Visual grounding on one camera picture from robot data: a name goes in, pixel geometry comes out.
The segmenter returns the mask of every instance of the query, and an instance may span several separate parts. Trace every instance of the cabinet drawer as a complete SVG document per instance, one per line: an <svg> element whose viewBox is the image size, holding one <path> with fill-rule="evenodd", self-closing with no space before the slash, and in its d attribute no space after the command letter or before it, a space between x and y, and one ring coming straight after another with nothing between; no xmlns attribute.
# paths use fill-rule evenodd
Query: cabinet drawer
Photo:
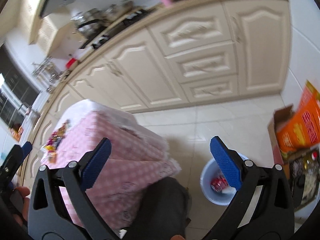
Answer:
<svg viewBox="0 0 320 240"><path fill-rule="evenodd" d="M220 3L193 8L149 27L165 55L231 40Z"/></svg>
<svg viewBox="0 0 320 240"><path fill-rule="evenodd" d="M166 59L179 83L237 73L232 41L189 49Z"/></svg>
<svg viewBox="0 0 320 240"><path fill-rule="evenodd" d="M191 103L238 95L236 75L190 82L183 84L182 88Z"/></svg>

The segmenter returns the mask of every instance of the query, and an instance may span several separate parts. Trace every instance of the dark pants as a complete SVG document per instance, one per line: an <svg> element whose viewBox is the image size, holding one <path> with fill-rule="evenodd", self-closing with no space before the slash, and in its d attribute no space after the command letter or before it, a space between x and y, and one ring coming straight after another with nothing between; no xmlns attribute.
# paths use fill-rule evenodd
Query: dark pants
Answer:
<svg viewBox="0 0 320 240"><path fill-rule="evenodd" d="M175 235L185 238L188 200L188 192L174 178L152 184L123 240L170 240Z"/></svg>

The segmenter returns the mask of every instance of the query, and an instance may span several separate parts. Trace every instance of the finger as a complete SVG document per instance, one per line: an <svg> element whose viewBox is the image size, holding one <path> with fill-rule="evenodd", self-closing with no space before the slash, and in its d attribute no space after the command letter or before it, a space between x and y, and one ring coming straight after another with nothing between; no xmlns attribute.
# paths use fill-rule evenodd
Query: finger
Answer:
<svg viewBox="0 0 320 240"><path fill-rule="evenodd" d="M18 215L12 215L12 216L17 221L17 223L22 226L23 224L22 219Z"/></svg>
<svg viewBox="0 0 320 240"><path fill-rule="evenodd" d="M22 197L30 195L30 190L27 187L17 187L16 189L20 192Z"/></svg>
<svg viewBox="0 0 320 240"><path fill-rule="evenodd" d="M24 201L24 203L23 203L23 209L22 209L22 216L25 221L28 221L28 211L29 211L30 199L25 197L23 199L23 201Z"/></svg>

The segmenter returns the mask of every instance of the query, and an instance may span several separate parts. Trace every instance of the wall tile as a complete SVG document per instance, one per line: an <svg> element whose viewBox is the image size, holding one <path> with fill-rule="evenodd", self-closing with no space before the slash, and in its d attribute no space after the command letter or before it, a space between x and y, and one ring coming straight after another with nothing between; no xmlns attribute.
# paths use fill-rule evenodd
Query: wall tile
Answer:
<svg viewBox="0 0 320 240"><path fill-rule="evenodd" d="M320 48L320 11L314 0L290 0L292 25Z"/></svg>
<svg viewBox="0 0 320 240"><path fill-rule="evenodd" d="M320 50L295 28L292 29L290 69L301 87L307 79L314 85L320 81Z"/></svg>
<svg viewBox="0 0 320 240"><path fill-rule="evenodd" d="M301 94L302 88L295 76L292 74L292 71L289 69L287 81L281 92L282 100L286 106L293 104L296 107L300 101Z"/></svg>

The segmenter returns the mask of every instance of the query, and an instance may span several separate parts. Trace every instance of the kitchen utensil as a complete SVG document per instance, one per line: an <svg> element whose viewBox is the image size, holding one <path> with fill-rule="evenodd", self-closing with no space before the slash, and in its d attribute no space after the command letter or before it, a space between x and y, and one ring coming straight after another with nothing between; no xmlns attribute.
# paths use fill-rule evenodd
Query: kitchen utensil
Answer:
<svg viewBox="0 0 320 240"><path fill-rule="evenodd" d="M97 8L93 8L85 13L77 13L71 20L76 25L75 33L80 32L87 39L95 33L98 34L102 28L109 26L104 13Z"/></svg>
<svg viewBox="0 0 320 240"><path fill-rule="evenodd" d="M106 18L110 22L119 19L125 13L131 11L133 8L133 0L122 0L120 4L111 4L106 10Z"/></svg>

